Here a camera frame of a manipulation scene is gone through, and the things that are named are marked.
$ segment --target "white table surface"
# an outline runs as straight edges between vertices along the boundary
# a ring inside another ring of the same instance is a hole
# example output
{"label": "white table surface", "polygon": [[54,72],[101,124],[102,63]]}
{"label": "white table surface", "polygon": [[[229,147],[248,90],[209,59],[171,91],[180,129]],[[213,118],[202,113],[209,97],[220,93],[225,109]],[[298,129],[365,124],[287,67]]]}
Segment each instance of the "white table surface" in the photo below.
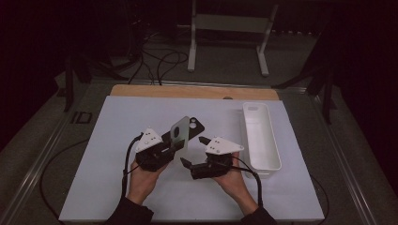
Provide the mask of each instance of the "white table surface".
{"label": "white table surface", "polygon": [[[242,105],[248,101],[268,105],[282,162],[278,172],[262,180],[265,208],[277,220],[323,219],[313,183],[281,101],[160,97],[106,98],[59,219],[103,221],[114,212],[120,198],[127,148],[131,140],[148,127],[161,135],[187,115],[196,117],[205,126],[199,136],[210,139],[220,136],[243,144],[240,119]],[[197,137],[189,142],[188,148],[186,159],[193,164],[205,161],[205,146]],[[131,151],[130,161],[133,159],[134,152]],[[255,180],[244,178],[256,200]],[[177,157],[161,174],[144,205],[155,212],[153,221],[231,221],[243,216],[237,204],[212,179],[192,180],[190,171]]]}

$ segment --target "cable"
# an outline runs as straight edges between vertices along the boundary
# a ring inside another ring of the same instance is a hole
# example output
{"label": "cable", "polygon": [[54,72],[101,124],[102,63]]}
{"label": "cable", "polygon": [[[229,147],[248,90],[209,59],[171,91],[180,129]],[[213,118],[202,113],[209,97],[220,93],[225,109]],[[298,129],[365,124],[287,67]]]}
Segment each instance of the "cable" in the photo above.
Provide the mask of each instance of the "cable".
{"label": "cable", "polygon": [[65,223],[62,222],[62,221],[60,221],[60,220],[58,220],[58,218],[59,218],[58,214],[55,212],[55,210],[53,209],[53,207],[49,204],[49,202],[47,201],[46,197],[44,196],[44,191],[43,191],[43,177],[44,177],[44,174],[46,173],[47,168],[49,167],[49,165],[53,162],[53,160],[54,160],[55,158],[57,158],[59,155],[61,155],[61,153],[66,152],[66,151],[69,150],[70,148],[75,147],[75,146],[77,146],[77,145],[79,145],[79,144],[81,144],[81,143],[88,142],[88,140],[89,140],[89,139],[85,139],[85,140],[82,140],[82,141],[80,141],[80,142],[74,143],[73,145],[70,145],[70,146],[68,146],[68,147],[66,147],[66,148],[64,148],[64,149],[62,149],[62,150],[59,151],[57,154],[55,154],[53,157],[51,157],[50,160],[47,162],[46,166],[44,167],[43,173],[41,174],[40,179],[39,179],[39,182],[38,182],[38,189],[39,189],[39,191],[40,191],[40,196],[41,196],[41,198],[43,199],[43,201],[44,201],[45,205],[47,206],[47,208],[48,208],[48,209],[51,211],[51,213],[54,215],[54,217],[56,218],[56,220],[57,220],[60,224],[62,224],[62,225],[65,225]]}
{"label": "cable", "polygon": [[155,76],[153,75],[152,71],[150,70],[150,66],[147,63],[144,63],[144,66],[148,70],[148,78],[150,80],[150,84],[155,84]]}
{"label": "cable", "polygon": [[143,66],[144,63],[144,56],[141,53],[140,55],[140,59],[141,59],[141,64],[140,66],[135,70],[135,72],[131,75],[131,77],[129,78],[129,81],[127,82],[127,84],[131,84],[132,79],[134,79],[134,77],[138,74],[138,72],[140,71],[141,67]]}
{"label": "cable", "polygon": [[[146,49],[146,50],[171,51],[171,52],[167,53],[166,55],[164,55],[162,58],[159,58],[159,57],[156,56],[156,55],[153,55],[153,54],[151,54],[151,53],[149,53],[149,52],[146,52],[146,51],[142,50],[142,53],[145,53],[145,54],[147,54],[147,55],[149,55],[149,56],[151,56],[151,57],[153,57],[153,58],[155,58],[155,59],[160,60],[160,62],[158,63],[158,66],[157,66],[157,73],[156,73],[156,76],[157,76],[157,78],[158,78],[158,83],[159,83],[159,85],[162,85],[161,80],[163,79],[163,77],[164,77],[169,71],[171,71],[173,68],[175,68],[178,64],[185,63],[185,62],[188,60],[188,58],[189,58],[188,55],[187,55],[186,53],[178,52],[178,51],[175,51],[175,50],[173,50],[173,49]],[[167,61],[166,58],[169,57],[169,56],[171,56],[171,55],[173,55],[173,54],[177,54],[178,60],[175,61],[175,62]],[[185,58],[184,58],[183,60],[181,60],[181,56],[180,56],[181,54],[185,56]],[[167,69],[165,72],[163,72],[163,73],[161,74],[161,73],[160,73],[160,69],[161,69],[161,64],[162,64],[162,63],[173,64],[173,65],[172,65],[169,69]]]}
{"label": "cable", "polygon": [[127,180],[128,180],[127,175],[128,175],[129,173],[131,173],[133,170],[137,169],[138,166],[139,166],[139,165],[138,165],[137,167],[135,167],[134,169],[132,169],[132,170],[129,172],[129,158],[130,158],[130,151],[131,151],[131,148],[132,148],[132,146],[133,146],[137,141],[140,141],[140,140],[141,140],[141,138],[143,137],[143,135],[144,135],[144,133],[141,133],[139,136],[135,137],[135,138],[131,141],[131,143],[130,143],[130,145],[129,145],[129,148],[128,148],[128,150],[127,150],[127,154],[126,154],[126,158],[125,158],[125,167],[124,167],[124,170],[123,170],[122,194],[121,194],[121,196],[120,196],[120,200],[122,200],[122,199],[126,196],[126,192],[127,192]]}
{"label": "cable", "polygon": [[324,218],[320,223],[317,224],[317,225],[321,225],[322,223],[324,223],[324,222],[326,221],[326,219],[327,219],[328,216],[329,216],[329,210],[330,210],[329,196],[328,196],[327,192],[325,191],[325,189],[322,187],[321,183],[319,183],[319,181],[316,180],[315,177],[313,177],[311,174],[310,174],[310,176],[311,176],[311,178],[313,178],[313,180],[319,185],[319,187],[320,187],[320,188],[322,189],[322,191],[325,193],[325,197],[326,197],[326,203],[327,203],[328,208],[327,208],[327,211],[326,211],[326,214],[325,214],[325,218]]}
{"label": "cable", "polygon": [[238,158],[238,157],[231,157],[231,158],[236,158],[237,160],[239,160],[240,162],[242,162],[246,167],[247,167],[247,169],[244,169],[244,168],[240,168],[240,167],[232,167],[233,169],[237,169],[237,170],[241,170],[241,171],[246,171],[246,172],[250,172],[253,176],[254,176],[254,178],[255,178],[255,181],[257,182],[257,192],[258,192],[258,195],[257,195],[257,204],[258,204],[258,206],[260,206],[260,207],[264,207],[264,204],[263,204],[263,189],[262,189],[262,187],[261,187],[261,179],[260,179],[260,176],[258,175],[258,173],[257,172],[254,172],[242,159],[240,159],[240,158]]}

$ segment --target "wooden edge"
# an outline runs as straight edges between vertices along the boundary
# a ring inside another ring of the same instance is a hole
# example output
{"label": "wooden edge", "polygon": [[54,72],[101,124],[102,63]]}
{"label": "wooden edge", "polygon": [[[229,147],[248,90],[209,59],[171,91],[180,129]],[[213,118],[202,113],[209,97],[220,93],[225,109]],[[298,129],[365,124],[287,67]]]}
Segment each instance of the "wooden edge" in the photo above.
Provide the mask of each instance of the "wooden edge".
{"label": "wooden edge", "polygon": [[158,86],[117,84],[111,96],[154,97],[154,98],[210,98],[210,99],[250,99],[279,100],[273,89],[209,87],[209,86]]}

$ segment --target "white metal leg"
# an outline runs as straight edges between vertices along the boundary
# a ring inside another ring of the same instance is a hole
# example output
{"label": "white metal leg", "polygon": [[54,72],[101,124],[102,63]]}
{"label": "white metal leg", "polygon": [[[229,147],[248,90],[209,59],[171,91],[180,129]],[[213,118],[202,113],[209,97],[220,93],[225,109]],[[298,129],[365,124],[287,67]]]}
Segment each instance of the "white metal leg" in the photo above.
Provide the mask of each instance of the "white metal leg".
{"label": "white metal leg", "polygon": [[264,56],[264,50],[266,49],[267,42],[269,39],[269,35],[271,33],[273,21],[275,19],[276,11],[278,10],[278,5],[274,5],[271,11],[271,15],[269,16],[269,20],[266,26],[266,32],[264,33],[264,39],[261,43],[261,46],[257,46],[257,56],[258,56],[258,63],[260,64],[261,75],[267,77],[269,75],[268,66],[266,62],[266,57]]}
{"label": "white metal leg", "polygon": [[191,47],[188,57],[188,71],[195,71],[196,62],[196,0],[192,0],[192,18],[191,18]]}

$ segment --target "hand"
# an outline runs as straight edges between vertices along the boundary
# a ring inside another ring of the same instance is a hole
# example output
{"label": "hand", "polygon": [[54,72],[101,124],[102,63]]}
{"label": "hand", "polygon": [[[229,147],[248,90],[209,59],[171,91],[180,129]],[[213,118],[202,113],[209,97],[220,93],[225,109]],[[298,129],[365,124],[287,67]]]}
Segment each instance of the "hand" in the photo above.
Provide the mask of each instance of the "hand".
{"label": "hand", "polygon": [[[155,172],[144,171],[141,167],[138,167],[130,174],[130,188],[127,198],[136,203],[142,205],[146,197],[152,193],[156,186],[156,181],[158,180],[161,172],[166,169],[168,164],[164,165]],[[130,168],[134,169],[138,164],[134,160]]]}
{"label": "hand", "polygon": [[[238,167],[239,152],[233,153],[232,156],[234,157],[232,159],[233,165]],[[258,208],[257,203],[246,188],[241,171],[231,169],[226,175],[213,177],[213,180],[237,202],[244,216],[253,213]]]}

